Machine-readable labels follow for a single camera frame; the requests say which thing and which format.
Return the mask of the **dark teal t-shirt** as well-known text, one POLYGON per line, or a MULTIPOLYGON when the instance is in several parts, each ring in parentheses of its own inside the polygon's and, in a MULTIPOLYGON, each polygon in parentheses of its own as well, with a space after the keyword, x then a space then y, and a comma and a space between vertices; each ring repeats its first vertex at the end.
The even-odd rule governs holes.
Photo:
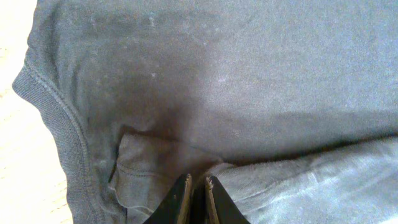
POLYGON ((397 221, 396 1, 39 1, 27 43, 75 223, 182 174, 250 223, 397 221))

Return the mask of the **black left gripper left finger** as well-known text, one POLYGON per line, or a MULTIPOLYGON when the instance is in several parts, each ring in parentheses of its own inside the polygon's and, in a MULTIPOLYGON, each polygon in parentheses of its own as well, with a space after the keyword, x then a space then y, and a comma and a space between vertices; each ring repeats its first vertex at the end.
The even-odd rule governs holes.
POLYGON ((190 213, 192 177, 181 175, 144 224, 186 224, 190 213))

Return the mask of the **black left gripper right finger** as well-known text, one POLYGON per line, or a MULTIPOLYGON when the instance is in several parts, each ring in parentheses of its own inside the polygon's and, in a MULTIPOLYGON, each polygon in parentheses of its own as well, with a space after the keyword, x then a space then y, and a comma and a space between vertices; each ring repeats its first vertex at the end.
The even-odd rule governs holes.
POLYGON ((249 224, 217 177, 206 178, 205 195, 208 223, 249 224))

